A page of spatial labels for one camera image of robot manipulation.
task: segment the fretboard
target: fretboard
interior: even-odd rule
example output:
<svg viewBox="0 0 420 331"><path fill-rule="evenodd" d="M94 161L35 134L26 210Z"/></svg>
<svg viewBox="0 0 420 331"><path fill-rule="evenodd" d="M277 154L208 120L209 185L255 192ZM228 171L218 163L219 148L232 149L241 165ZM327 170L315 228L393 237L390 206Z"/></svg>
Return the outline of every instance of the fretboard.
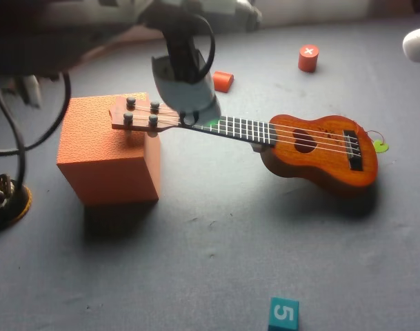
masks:
<svg viewBox="0 0 420 331"><path fill-rule="evenodd" d="M275 146L277 141L277 133L272 124L235 117L222 116L218 123L206 126L190 126L188 128L266 146Z"/></svg>

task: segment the ukulele nut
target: ukulele nut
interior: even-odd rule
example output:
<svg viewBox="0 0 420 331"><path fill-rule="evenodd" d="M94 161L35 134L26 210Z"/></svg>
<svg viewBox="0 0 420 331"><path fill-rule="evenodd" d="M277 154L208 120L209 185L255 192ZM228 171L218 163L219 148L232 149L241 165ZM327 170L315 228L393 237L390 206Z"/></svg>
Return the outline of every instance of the ukulele nut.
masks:
<svg viewBox="0 0 420 331"><path fill-rule="evenodd" d="M133 122L133 113L126 112L124 113L124 124L131 124Z"/></svg>
<svg viewBox="0 0 420 331"><path fill-rule="evenodd" d="M157 114L159 112L159 102L157 101L152 101L150 102L150 111L154 114Z"/></svg>
<svg viewBox="0 0 420 331"><path fill-rule="evenodd" d="M127 108L133 109L135 104L136 104L136 99L134 97L127 98Z"/></svg>
<svg viewBox="0 0 420 331"><path fill-rule="evenodd" d="M157 115L150 115L148 117L148 122L151 126L157 126Z"/></svg>

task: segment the ukulele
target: ukulele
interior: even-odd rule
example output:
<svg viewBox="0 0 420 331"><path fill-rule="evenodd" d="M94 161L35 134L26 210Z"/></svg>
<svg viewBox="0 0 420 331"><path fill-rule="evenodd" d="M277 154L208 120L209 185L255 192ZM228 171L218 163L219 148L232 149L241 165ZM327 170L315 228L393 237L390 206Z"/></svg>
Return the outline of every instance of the ukulele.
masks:
<svg viewBox="0 0 420 331"><path fill-rule="evenodd" d="M372 141L361 126L342 116L305 121L277 115L270 122L222 116L205 126L188 126L167 106L152 107L148 100L136 100L134 106L128 106L125 97L117 97L110 116L116 130L153 135L186 128L248 142L277 176L304 178L343 197L363 193L377 178Z"/></svg>

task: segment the table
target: table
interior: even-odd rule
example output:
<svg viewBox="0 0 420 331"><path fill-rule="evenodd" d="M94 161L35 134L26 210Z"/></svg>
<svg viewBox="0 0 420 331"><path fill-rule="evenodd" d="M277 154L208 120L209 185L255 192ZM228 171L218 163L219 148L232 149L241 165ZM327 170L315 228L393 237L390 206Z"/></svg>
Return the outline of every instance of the table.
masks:
<svg viewBox="0 0 420 331"><path fill-rule="evenodd" d="M55 165L59 135L28 154L34 203L0 234L0 330L266 330L271 297L300 300L300 328L420 330L420 65L401 42L420 16L219 36L213 70L235 75L225 114L340 114L380 131L377 189L339 201L266 170L242 142L171 129L161 134L155 205L84 210ZM297 68L303 44L318 70ZM208 41L199 39L204 54ZM72 72L73 96L158 96L154 41ZM47 110L10 100L28 141ZM0 148L14 145L0 112ZM15 158L0 173L15 173Z"/></svg>

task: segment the white number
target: white number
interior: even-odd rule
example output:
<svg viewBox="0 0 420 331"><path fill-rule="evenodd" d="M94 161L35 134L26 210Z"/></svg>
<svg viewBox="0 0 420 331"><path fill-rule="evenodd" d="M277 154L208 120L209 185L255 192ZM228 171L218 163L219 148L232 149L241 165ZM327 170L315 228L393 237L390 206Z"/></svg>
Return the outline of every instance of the white number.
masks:
<svg viewBox="0 0 420 331"><path fill-rule="evenodd" d="M274 316L276 319L282 321L288 317L288 313L290 315L290 321L294 320L294 310L291 307L283 306L283 314L279 314L280 305L276 305L274 307Z"/></svg>

